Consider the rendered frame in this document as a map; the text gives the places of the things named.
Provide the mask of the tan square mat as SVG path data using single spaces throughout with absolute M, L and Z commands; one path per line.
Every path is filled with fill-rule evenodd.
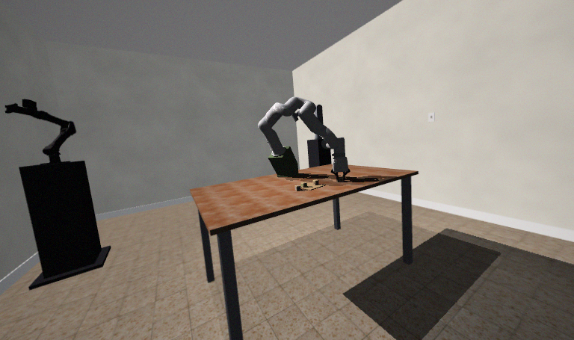
M 314 185 L 313 183 L 309 182 L 309 183 L 307 183 L 307 187 L 306 187 L 306 188 L 302 188 L 302 189 L 313 190 L 313 189 L 316 189 L 316 188 L 319 188 L 319 187 L 322 187 L 322 186 L 325 186 L 325 185 L 321 185 L 321 184 L 319 184 L 319 185 Z

